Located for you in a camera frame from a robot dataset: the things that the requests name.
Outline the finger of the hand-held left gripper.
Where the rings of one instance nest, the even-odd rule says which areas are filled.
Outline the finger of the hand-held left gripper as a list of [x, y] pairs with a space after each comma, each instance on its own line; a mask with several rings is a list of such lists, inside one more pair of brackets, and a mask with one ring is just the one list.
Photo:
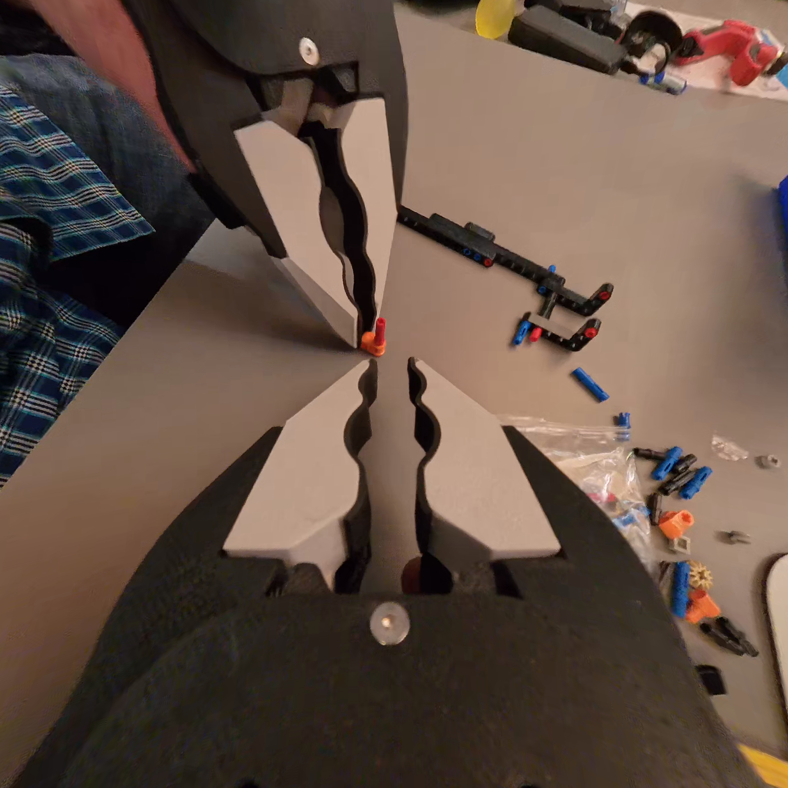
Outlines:
[[396, 190], [385, 101], [313, 103], [308, 143], [321, 177], [319, 216], [339, 258], [354, 334], [374, 329], [396, 227]]
[[348, 289], [354, 273], [321, 223], [323, 180], [313, 148], [267, 120], [234, 136], [284, 245], [282, 254], [272, 255], [277, 268], [331, 329], [357, 348], [360, 314]]

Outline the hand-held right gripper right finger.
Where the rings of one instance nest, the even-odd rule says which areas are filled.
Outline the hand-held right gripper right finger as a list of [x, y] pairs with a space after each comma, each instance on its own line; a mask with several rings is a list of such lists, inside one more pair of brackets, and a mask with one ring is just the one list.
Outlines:
[[423, 593], [448, 593], [458, 576], [561, 550], [497, 416], [425, 361], [408, 360], [415, 439], [415, 525]]

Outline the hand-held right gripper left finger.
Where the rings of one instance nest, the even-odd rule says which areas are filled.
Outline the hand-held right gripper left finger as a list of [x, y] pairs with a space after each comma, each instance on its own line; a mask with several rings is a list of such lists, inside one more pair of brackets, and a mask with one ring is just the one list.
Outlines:
[[280, 429], [223, 550], [311, 564], [336, 593], [358, 593], [371, 558], [371, 506], [360, 450], [371, 438], [378, 364], [363, 361]]

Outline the clear bag of brick parts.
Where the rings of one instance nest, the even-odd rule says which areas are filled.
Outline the clear bag of brick parts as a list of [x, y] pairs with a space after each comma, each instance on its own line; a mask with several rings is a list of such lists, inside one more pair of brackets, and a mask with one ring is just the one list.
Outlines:
[[610, 426], [572, 426], [530, 416], [499, 419], [503, 426], [515, 427], [605, 512], [653, 575], [651, 513], [630, 446], [628, 422], [615, 419]]

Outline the black brick beam assembly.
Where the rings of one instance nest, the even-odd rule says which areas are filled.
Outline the black brick beam assembly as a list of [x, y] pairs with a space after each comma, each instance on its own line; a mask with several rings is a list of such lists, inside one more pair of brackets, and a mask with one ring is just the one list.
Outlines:
[[[438, 213], [425, 216], [406, 206], [399, 208], [397, 220], [479, 266], [503, 268], [534, 285], [541, 304], [538, 310], [522, 316], [511, 339], [512, 347], [546, 340], [564, 351], [579, 352], [599, 335], [601, 322], [596, 313], [612, 298], [612, 283], [605, 282], [592, 295], [584, 296], [566, 286], [555, 266], [546, 268], [508, 250], [497, 243], [492, 232], [477, 224], [460, 225]], [[584, 318], [581, 327], [570, 335], [564, 334], [562, 326], [553, 319], [558, 308]]]

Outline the person's left forearm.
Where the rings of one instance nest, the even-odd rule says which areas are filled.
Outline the person's left forearm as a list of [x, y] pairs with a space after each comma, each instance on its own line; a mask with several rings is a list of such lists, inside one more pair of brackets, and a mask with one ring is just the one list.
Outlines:
[[133, 98], [163, 133], [188, 171], [195, 171], [165, 119], [147, 48], [121, 2], [21, 4], [38, 14], [95, 73]]

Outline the grey desk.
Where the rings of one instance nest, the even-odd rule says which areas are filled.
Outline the grey desk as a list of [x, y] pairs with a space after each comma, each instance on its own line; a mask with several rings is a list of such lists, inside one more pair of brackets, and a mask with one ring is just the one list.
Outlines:
[[[606, 425], [713, 468], [688, 508], [714, 598], [768, 646], [763, 572], [786, 552], [786, 269], [774, 189], [786, 105], [672, 98], [397, 10], [408, 71], [406, 206], [475, 222], [555, 264], [571, 288], [615, 286], [577, 355], [508, 346], [535, 302], [511, 273], [398, 229], [383, 312], [367, 592], [399, 590], [417, 553], [419, 446], [408, 357], [496, 415]], [[214, 225], [2, 490], [2, 782], [71, 693], [116, 598], [193, 498], [271, 426], [360, 359], [245, 231]], [[570, 372], [610, 398], [598, 403]], [[749, 452], [729, 462], [717, 433]], [[776, 455], [778, 469], [756, 457]], [[750, 545], [728, 545], [741, 530]]]

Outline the group of loose black pins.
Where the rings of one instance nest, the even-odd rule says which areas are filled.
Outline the group of loose black pins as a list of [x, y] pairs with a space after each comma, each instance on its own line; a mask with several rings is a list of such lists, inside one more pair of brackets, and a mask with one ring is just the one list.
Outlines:
[[[635, 454], [635, 458], [653, 463], [654, 465], [653, 469], [654, 469], [659, 459], [665, 452], [665, 450], [638, 447], [635, 448], [633, 451]], [[661, 561], [658, 564], [657, 569], [655, 570], [655, 580], [657, 581], [657, 585], [660, 589], [660, 593], [663, 596], [664, 601], [666, 601], [670, 612], [671, 609], [669, 605], [669, 597], [671, 591], [673, 564], [678, 561], [681, 562], [681, 561], [690, 561], [696, 559], [692, 559], [690, 555], [684, 556], [684, 555], [676, 555], [672, 553], [667, 546], [668, 540], [666, 540], [666, 538], [664, 537], [664, 535], [661, 533], [660, 529], [657, 526], [658, 526], [660, 515], [663, 512], [671, 511], [671, 510], [673, 511], [685, 510], [685, 509], [677, 509], [677, 508], [673, 508], [673, 509], [666, 508], [666, 506], [669, 502], [669, 499], [671, 498], [676, 498], [677, 501], [680, 503], [687, 503], [691, 501], [691, 499], [686, 500], [679, 498], [677, 493], [679, 489], [688, 481], [688, 479], [693, 474], [693, 472], [699, 467], [704, 467], [704, 466], [697, 465], [697, 458], [695, 457], [694, 454], [685, 454], [683, 452], [683, 456], [676, 464], [674, 471], [670, 473], [664, 481], [654, 480], [656, 482], [656, 487], [650, 494], [647, 501], [647, 506], [651, 513], [650, 520], [651, 520], [652, 528], [655, 529], [661, 535], [661, 537], [664, 540], [665, 547], [674, 557], [673, 560]], [[689, 532], [690, 530], [692, 530], [692, 528], [690, 528], [686, 532], [685, 534], [686, 537], [689, 537]], [[722, 614], [722, 611], [721, 611], [721, 615], [718, 618], [715, 619], [707, 618], [697, 625], [688, 623], [684, 619], [679, 619], [679, 618], [677, 619], [695, 628], [695, 630], [699, 633], [699, 635], [703, 636], [708, 641], [716, 645], [718, 648], [721, 648], [730, 654], [740, 657], [748, 656], [750, 658], [757, 658], [760, 655], [759, 650], [750, 641], [749, 637], [738, 626], [736, 626], [727, 616], [724, 616]]]

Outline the yellow translucent disc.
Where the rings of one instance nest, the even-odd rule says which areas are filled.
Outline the yellow translucent disc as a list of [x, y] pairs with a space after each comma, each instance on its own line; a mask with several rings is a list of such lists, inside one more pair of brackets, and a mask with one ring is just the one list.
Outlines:
[[475, 32], [489, 40], [506, 35], [517, 15], [518, 1], [479, 1], [475, 10]]

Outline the person's plaid shirt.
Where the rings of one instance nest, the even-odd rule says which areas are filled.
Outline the person's plaid shirt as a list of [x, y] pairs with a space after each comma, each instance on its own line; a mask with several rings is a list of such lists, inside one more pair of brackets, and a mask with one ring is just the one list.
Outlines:
[[113, 350], [112, 320], [44, 284], [153, 228], [55, 123], [1, 90], [1, 484]]

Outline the black rectangular block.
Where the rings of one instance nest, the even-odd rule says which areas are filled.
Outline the black rectangular block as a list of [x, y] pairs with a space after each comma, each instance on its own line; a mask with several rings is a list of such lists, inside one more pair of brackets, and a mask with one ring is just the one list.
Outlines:
[[509, 44], [585, 69], [612, 75], [627, 58], [626, 49], [544, 5], [525, 9], [511, 22]]

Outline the black round object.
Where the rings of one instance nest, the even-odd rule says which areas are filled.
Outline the black round object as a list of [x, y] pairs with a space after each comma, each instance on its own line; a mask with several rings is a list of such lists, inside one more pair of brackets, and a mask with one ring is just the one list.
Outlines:
[[643, 11], [630, 22], [621, 44], [627, 73], [656, 75], [665, 71], [683, 44], [683, 31], [674, 19], [658, 11]]

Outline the white holder stand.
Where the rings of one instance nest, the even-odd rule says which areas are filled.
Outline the white holder stand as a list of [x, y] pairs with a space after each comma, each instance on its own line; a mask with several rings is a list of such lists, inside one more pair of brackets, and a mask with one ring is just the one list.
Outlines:
[[776, 557], [765, 579], [767, 622], [783, 709], [787, 715], [787, 554]]

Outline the red and black tool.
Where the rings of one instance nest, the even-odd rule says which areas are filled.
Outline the red and black tool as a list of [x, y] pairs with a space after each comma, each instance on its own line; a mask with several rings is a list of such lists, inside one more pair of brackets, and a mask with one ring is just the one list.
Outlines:
[[[706, 28], [720, 24], [725, 17], [698, 16], [680, 12], [671, 6], [662, 7], [644, 2], [626, 2], [623, 13], [634, 19], [645, 11], [655, 11], [669, 16], [683, 33], [695, 28]], [[781, 103], [787, 102], [786, 67], [776, 76], [758, 77], [752, 84], [740, 87], [734, 84], [729, 76], [731, 61], [723, 56], [711, 58], [705, 62], [691, 65], [669, 64], [665, 73], [683, 81], [687, 90], [706, 90], [721, 94], [739, 95], [743, 97], [766, 99]]]

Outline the red plastic tool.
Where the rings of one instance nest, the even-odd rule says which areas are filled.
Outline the red plastic tool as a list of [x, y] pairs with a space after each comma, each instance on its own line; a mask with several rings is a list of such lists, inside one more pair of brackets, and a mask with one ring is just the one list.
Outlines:
[[686, 66], [714, 57], [727, 59], [728, 76], [737, 87], [747, 87], [762, 76], [776, 76], [787, 64], [786, 47], [767, 29], [732, 19], [688, 31], [673, 63]]

